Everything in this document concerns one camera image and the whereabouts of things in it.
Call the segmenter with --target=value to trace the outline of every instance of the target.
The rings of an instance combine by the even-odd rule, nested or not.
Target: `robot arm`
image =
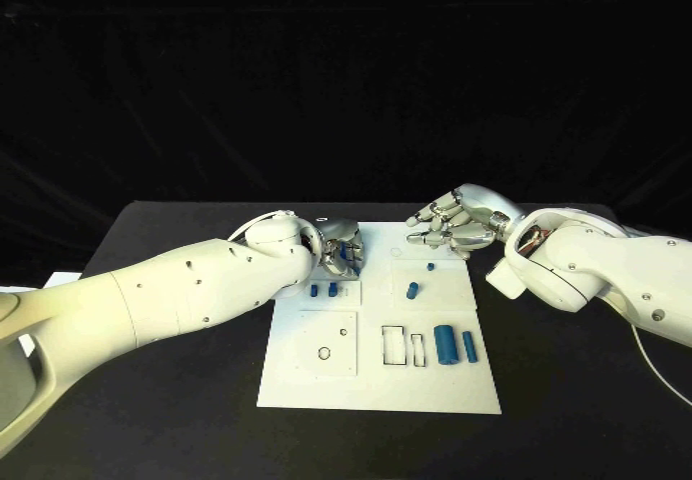
[[[463,226],[447,221],[450,210]],[[577,312],[599,297],[633,325],[692,347],[691,242],[632,235],[605,218],[569,208],[527,215],[505,197],[471,184],[440,197],[407,224],[427,220],[430,231],[411,234],[409,241],[447,244],[465,259],[495,239],[507,243],[486,278],[509,298],[528,289],[553,307]]]
[[[358,223],[322,225],[274,212],[234,234],[241,240],[208,240],[71,284],[0,294],[0,457],[67,389],[112,358],[296,294],[319,265],[358,278]],[[37,343],[38,379],[16,341],[24,334]]]

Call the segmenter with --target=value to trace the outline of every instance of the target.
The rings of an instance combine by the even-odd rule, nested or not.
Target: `blue block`
[[[479,357],[476,356],[476,347],[473,345],[472,332],[465,332],[462,334],[462,337],[465,338],[466,356],[469,357],[469,363],[476,363],[479,361]]]
[[[407,298],[413,300],[417,294],[419,294],[419,284],[416,282],[411,282],[411,285],[409,286],[409,291],[407,291]]]
[[[437,361],[440,365],[459,363],[458,342],[455,341],[455,330],[450,325],[439,325],[436,332]]]

